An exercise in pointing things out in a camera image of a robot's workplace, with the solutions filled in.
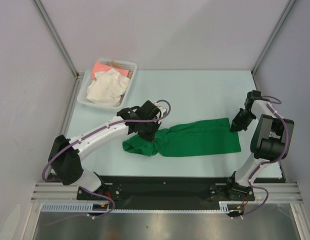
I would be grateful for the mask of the green t shirt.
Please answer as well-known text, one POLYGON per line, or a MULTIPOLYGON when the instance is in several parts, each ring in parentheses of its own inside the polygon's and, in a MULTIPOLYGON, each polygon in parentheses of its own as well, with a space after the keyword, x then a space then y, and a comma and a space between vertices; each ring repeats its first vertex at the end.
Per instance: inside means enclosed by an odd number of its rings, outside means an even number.
POLYGON ((197 157, 239 153, 242 151, 237 132, 230 131, 228 118, 200 120, 163 128, 152 142, 135 135, 122 143, 130 154, 147 157, 197 157))

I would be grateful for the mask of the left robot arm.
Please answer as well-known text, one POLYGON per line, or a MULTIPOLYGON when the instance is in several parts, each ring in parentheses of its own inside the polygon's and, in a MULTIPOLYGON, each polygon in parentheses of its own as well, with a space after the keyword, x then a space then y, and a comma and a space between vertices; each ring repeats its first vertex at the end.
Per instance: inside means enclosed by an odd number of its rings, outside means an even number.
POLYGON ((58 136, 53 142, 42 179, 47 180, 47 169, 52 168, 63 185, 77 185, 93 199, 102 199, 106 193, 105 184, 97 173, 84 169, 82 161, 106 144, 130 134, 152 142, 162 120, 172 110, 170 104, 163 107, 161 103, 161 100, 148 100, 142 106, 123 108, 112 119, 87 133, 71 138, 63 134, 58 136))

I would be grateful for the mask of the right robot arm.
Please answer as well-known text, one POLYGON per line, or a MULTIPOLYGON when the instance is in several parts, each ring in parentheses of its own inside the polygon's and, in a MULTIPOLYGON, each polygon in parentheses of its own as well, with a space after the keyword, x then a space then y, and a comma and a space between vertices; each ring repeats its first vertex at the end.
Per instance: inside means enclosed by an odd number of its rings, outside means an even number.
POLYGON ((243 166, 227 179, 225 194, 232 201, 249 198, 253 183, 268 166, 286 158, 291 144, 295 122, 282 117, 260 91, 247 93, 244 108, 231 122, 232 133, 246 131, 253 120, 258 124, 250 142, 250 156, 243 166))

